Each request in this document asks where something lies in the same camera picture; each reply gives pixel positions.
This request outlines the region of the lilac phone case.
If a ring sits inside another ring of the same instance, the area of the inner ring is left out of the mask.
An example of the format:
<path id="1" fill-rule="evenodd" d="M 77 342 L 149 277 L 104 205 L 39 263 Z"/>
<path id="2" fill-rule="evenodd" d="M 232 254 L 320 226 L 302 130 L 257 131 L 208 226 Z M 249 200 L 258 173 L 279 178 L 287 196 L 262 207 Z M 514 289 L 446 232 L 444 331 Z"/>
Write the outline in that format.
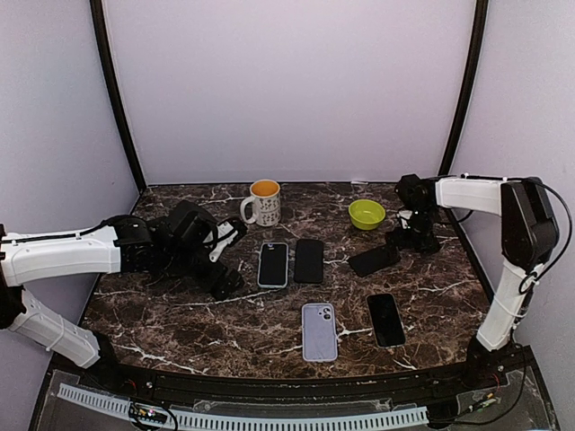
<path id="1" fill-rule="evenodd" d="M 302 306 L 302 356 L 306 362 L 333 362 L 338 357 L 335 311 L 330 303 Z"/>

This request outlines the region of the black phone case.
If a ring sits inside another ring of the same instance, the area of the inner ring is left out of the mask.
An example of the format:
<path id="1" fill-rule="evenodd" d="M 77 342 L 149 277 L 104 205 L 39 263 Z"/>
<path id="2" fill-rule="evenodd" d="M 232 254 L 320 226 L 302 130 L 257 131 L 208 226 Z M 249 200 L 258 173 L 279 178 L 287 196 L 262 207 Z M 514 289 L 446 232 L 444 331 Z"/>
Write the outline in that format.
<path id="1" fill-rule="evenodd" d="M 381 269 L 389 268 L 400 260 L 398 249 L 386 244 L 350 257 L 348 263 L 357 276 L 366 277 Z"/>

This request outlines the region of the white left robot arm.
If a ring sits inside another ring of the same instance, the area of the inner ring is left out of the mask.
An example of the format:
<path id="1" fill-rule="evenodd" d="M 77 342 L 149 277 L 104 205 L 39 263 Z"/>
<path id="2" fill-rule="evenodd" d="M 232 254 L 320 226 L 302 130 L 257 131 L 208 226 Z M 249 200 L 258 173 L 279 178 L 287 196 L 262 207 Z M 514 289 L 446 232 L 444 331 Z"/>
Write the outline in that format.
<path id="1" fill-rule="evenodd" d="M 1 327 L 91 369 L 107 391 L 120 391 L 126 370 L 107 337 L 84 330 L 41 304 L 25 284 L 83 274 L 189 277 L 215 299 L 226 299 L 243 278 L 219 258 L 247 233 L 237 217 L 218 221 L 187 200 L 146 221 L 116 215 L 95 227 L 59 233 L 1 233 Z"/>

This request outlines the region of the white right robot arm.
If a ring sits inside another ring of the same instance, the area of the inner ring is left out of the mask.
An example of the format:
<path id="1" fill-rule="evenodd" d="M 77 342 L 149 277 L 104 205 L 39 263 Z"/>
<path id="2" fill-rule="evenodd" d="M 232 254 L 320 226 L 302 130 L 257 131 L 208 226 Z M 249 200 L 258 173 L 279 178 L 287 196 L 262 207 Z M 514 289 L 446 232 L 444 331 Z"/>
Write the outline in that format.
<path id="1" fill-rule="evenodd" d="M 487 351 L 506 346 L 524 318 L 532 291 L 548 268 L 559 227 L 548 188 L 537 177 L 401 177 L 395 192 L 402 202 L 394 229 L 385 235 L 393 257 L 401 250 L 434 254 L 440 244 L 433 227 L 438 211 L 465 209 L 498 216 L 503 267 L 485 320 L 476 333 Z"/>

